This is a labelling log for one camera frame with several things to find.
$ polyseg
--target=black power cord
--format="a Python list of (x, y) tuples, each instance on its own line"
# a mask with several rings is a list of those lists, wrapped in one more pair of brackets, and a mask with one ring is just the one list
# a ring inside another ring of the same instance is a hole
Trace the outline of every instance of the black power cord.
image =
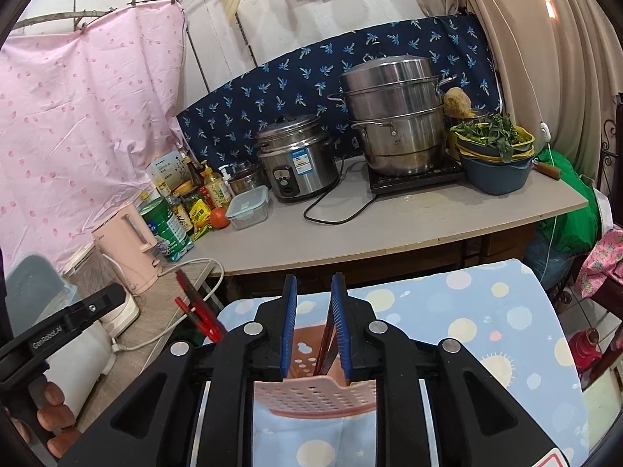
[(366, 205), (361, 207), (361, 209), (359, 209), (355, 214), (353, 214), (352, 216), (346, 219), (342, 219), (340, 221), (326, 221), (325, 219), (311, 218), (307, 215), (307, 213), (311, 209), (316, 207), (323, 198), (325, 198), (329, 193), (331, 193), (331, 191), (335, 190), (335, 188), (337, 188), (340, 182), (344, 179), (342, 177), (342, 172), (344, 171), (344, 161), (345, 161), (345, 158), (342, 157), (342, 164), (340, 165), (340, 172), (338, 176), (335, 178), (335, 181), (333, 181), (331, 185), (329, 186), (329, 189), (325, 191), (324, 193), (322, 193), (322, 195), (320, 195), (307, 209), (305, 209), (305, 211), (303, 212), (304, 219), (307, 219), (308, 221), (311, 221), (313, 223), (320, 223), (322, 225), (343, 225), (344, 223), (347, 223), (348, 221), (352, 221), (353, 219), (355, 219), (359, 214), (364, 212), (368, 207), (370, 207), (370, 205), (372, 205), (375, 202), (376, 195), (374, 195), (372, 199)]

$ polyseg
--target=green can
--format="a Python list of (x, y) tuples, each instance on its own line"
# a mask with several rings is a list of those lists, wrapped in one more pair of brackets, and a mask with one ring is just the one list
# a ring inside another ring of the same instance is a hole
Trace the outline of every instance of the green can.
[(148, 203), (139, 212), (156, 237), (158, 250), (170, 262), (176, 262), (194, 246), (164, 198)]

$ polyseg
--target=wall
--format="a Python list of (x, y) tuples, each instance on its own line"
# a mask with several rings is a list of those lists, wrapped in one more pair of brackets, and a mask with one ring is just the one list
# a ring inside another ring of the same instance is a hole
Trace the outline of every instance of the wall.
[[(33, 0), (22, 18), (71, 10), (108, 10), (131, 0)], [(188, 20), (181, 111), (245, 71), (292, 49), (351, 30), (423, 17), (416, 0), (242, 0), (236, 19), (226, 22), (220, 0), (181, 0)], [(73, 30), (70, 20), (29, 26), (14, 33)], [(191, 50), (191, 40), (197, 58)]]

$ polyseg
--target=yellow lid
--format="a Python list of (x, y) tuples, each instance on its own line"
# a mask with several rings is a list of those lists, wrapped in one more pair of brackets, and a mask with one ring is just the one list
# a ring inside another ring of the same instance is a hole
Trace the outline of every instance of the yellow lid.
[(173, 190), (173, 193), (175, 193), (176, 195), (185, 195), (186, 193), (190, 193), (192, 190), (194, 190), (192, 181), (186, 181), (176, 187)]

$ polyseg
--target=tablecloth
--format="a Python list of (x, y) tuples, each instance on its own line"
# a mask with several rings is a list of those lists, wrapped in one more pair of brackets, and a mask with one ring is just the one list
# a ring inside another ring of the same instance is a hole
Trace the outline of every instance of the tablecloth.
[[(565, 335), (532, 270), (518, 260), (350, 290), (411, 339), (459, 339), (522, 404), (572, 467), (588, 456), (588, 411)], [(324, 323), (330, 293), (301, 295), (297, 327)], [(271, 298), (229, 304), (228, 330)], [(306, 346), (293, 356), (304, 359)], [(376, 413), (300, 420), (253, 409), (253, 467), (373, 467)]]

